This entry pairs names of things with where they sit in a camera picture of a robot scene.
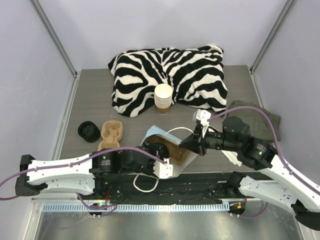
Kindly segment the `light blue paper bag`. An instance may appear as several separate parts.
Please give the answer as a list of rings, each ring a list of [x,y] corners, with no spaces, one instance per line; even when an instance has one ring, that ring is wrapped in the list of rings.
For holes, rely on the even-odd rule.
[[[181,143],[181,139],[172,135],[173,131],[176,130],[187,130],[190,133],[193,132],[193,130],[187,128],[187,127],[175,127],[168,131],[165,131],[158,126],[152,126],[147,132],[142,140],[142,144],[163,144],[165,150],[167,150],[167,156],[164,157],[164,160],[166,163],[160,163],[156,161],[153,165],[153,178],[156,179],[154,187],[152,187],[149,190],[141,189],[137,186],[137,179],[140,176],[146,176],[144,173],[138,173],[134,180],[133,180],[133,186],[142,193],[151,193],[153,192],[159,182],[161,180],[168,180],[177,178],[183,170],[186,168],[187,165],[189,165],[195,158],[196,154],[185,149],[179,147],[179,144]]]

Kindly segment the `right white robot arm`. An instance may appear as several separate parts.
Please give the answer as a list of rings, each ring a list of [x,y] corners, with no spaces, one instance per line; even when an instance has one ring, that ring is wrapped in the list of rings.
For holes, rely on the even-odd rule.
[[[208,149],[235,152],[244,166],[270,177],[282,188],[234,172],[225,186],[230,197],[242,194],[259,198],[293,214],[302,225],[315,231],[320,229],[320,186],[291,166],[268,142],[251,136],[249,125],[240,118],[226,118],[221,132],[197,120],[193,134],[179,147],[200,156]]]

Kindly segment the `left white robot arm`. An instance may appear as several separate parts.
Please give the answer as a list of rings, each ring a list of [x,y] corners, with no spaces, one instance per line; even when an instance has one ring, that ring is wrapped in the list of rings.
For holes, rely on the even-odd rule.
[[[40,193],[76,193],[100,200],[109,185],[122,175],[142,174],[156,179],[173,176],[173,165],[165,146],[156,143],[116,147],[83,156],[53,161],[23,155],[15,182],[15,194],[32,197]]]

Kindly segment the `bundle of white wrapped straws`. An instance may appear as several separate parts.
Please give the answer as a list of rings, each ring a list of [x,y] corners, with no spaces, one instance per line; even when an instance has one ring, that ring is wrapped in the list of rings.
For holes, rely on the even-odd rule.
[[[213,126],[209,126],[208,131],[209,131],[210,133],[213,133],[213,132],[217,133],[217,132],[218,132],[218,130],[217,130],[215,127],[213,127]],[[236,152],[225,151],[225,150],[220,150],[220,151],[228,158],[228,160],[229,160],[231,163],[233,163],[234,165],[237,165],[237,166],[239,166],[239,167],[242,166],[242,162],[240,162],[240,161],[238,160],[238,155],[237,155]]]

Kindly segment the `olive green cloth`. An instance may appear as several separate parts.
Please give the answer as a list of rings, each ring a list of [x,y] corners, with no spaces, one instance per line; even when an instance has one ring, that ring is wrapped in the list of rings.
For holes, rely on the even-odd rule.
[[[237,108],[237,107],[254,107],[261,111],[263,111],[271,121],[274,131],[276,133],[276,138],[278,141],[281,140],[281,132],[280,132],[280,123],[281,123],[281,117],[277,114],[271,113],[267,111],[266,109],[259,107],[258,105],[254,103],[249,103],[241,100],[234,100],[229,108]],[[274,142],[274,136],[272,133],[272,130],[269,126],[268,121],[265,119],[264,116],[262,116],[258,111],[255,111],[253,109],[240,109],[237,111],[233,111],[228,113],[228,117],[238,117],[240,118],[244,123],[248,124],[250,127],[250,134],[253,137],[268,141],[268,142]]]

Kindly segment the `brown cardboard cup carrier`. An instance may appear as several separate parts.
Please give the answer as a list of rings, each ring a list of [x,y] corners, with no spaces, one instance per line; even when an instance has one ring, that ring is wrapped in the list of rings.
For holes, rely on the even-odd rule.
[[[102,125],[102,141],[98,145],[98,151],[103,149],[114,149],[120,147],[120,140],[123,138],[124,127],[120,121],[109,120]]]

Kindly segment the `stack of paper cups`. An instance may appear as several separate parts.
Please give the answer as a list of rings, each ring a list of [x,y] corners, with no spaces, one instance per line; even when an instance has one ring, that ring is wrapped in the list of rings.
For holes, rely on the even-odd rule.
[[[154,104],[160,115],[169,112],[172,105],[173,88],[169,84],[159,84],[154,89]]]

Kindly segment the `zebra print pillow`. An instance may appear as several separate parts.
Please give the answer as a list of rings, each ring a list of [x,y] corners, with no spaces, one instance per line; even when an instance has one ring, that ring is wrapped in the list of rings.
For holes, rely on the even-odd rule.
[[[228,95],[223,55],[216,45],[121,52],[108,63],[113,76],[111,106],[118,114],[134,118],[154,106],[156,86],[168,84],[173,105],[221,113]]]

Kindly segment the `stack of black lids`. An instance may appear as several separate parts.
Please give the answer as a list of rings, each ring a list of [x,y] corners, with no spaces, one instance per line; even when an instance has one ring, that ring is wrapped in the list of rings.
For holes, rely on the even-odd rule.
[[[78,127],[78,135],[88,143],[94,143],[101,137],[99,128],[91,121],[84,121]]]

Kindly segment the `aluminium frame rail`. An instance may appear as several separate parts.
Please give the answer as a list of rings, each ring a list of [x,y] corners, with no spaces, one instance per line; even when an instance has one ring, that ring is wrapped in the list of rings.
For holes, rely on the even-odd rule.
[[[242,195],[246,197],[260,199],[273,205],[290,205],[301,199],[301,197],[297,197],[287,189],[281,189],[278,186],[272,185],[270,183],[259,182],[257,180],[254,180],[253,178],[250,178],[249,176],[245,177],[240,182],[240,187],[238,188],[238,190]],[[37,196],[32,196],[31,199],[40,202],[46,200],[54,202],[67,199],[75,201],[77,199],[77,196],[76,193],[45,192],[40,193],[40,195]]]

